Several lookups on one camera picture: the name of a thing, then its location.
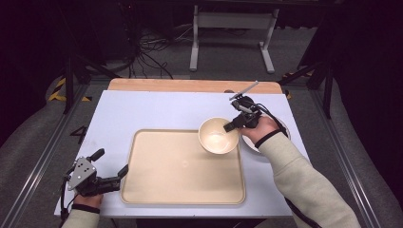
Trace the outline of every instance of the black strap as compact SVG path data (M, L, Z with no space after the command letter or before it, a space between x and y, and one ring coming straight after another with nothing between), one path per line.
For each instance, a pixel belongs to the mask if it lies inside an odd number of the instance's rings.
M298 216L301 220L303 220L306 224L311 226L312 228L321 228L319 224L317 224L314 220L306 217L304 214L302 214L301 211L287 198L285 198L285 201L287 202L288 206L291 208L291 210Z
M83 204L73 204L71 206L71 209L76 209L76 210L81 210L81 211L87 211L95 214L100 214L101 210L95 207L83 205Z
M271 138L272 136L276 135L276 134L279 133L279 132L281 132L281 131L278 129L278 130L272 131L272 132L270 132L269 134L263 136L263 138L261 138L260 140L258 140L258 141L256 142L255 147L256 147L257 149L259 149L259 147L260 147L266 140L268 140L269 138Z

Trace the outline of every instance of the human arm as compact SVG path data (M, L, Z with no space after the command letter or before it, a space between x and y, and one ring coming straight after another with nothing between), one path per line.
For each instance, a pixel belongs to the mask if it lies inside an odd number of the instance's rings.
M103 197L104 195L97 195L85 198L78 195L74 199L70 214L63 228L97 227Z
M332 184L277 130L273 120L260 117L256 128L242 128L240 133L269 159L279 192L321 227L359 227L355 213ZM308 227L294 218L298 227Z

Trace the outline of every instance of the robotic arm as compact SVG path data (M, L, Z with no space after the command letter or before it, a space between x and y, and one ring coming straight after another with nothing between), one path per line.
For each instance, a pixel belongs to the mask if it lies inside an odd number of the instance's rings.
M61 206L61 219L63 225L68 217L68 209L65 207L65 189L68 184L67 190L74 190L75 193L83 197L92 197L103 193L119 191L121 189L121 179L128 172L128 165L125 165L118 172L117 177L100 178L97 177L97 169L91 162L97 161L104 155L104 149L99 149L90 157L80 157L74 162L72 167L68 169L63 177L61 186L60 206Z
M280 131L288 137L285 126L283 126L281 122L275 116L273 116L265 106L262 104L255 104L250 97L243 96L243 93L246 93L258 83L258 81L255 81L252 85L248 86L243 91L235 94L229 99L230 101L235 100L231 103L231 105L240 111L240 114L234 118L231 123L228 123L224 126L225 132L230 132L236 128L244 126L255 128L259 123L261 114L265 113L276 122Z

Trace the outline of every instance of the wooden table edge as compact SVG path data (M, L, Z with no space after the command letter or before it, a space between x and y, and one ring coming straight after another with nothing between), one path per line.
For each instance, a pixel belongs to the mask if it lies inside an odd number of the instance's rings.
M113 79L107 90L166 92L239 92L254 82L167 79ZM259 82L248 93L282 94L276 82Z

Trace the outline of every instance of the white table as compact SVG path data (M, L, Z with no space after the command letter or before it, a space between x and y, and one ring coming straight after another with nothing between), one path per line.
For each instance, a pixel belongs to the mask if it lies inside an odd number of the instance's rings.
M104 91L77 157L99 148L106 153L94 163L98 176L116 176L127 164L134 133L142 128L198 129L211 117L235 118L228 101L231 94L212 92ZM291 139L308 158L290 106L283 94L248 94L264 104L289 128ZM269 161L240 139L245 201L239 205L125 204L120 192L107 193L101 215L108 218L270 218L291 216L273 182ZM73 197L67 192L66 202ZM55 215L60 215L60 204Z

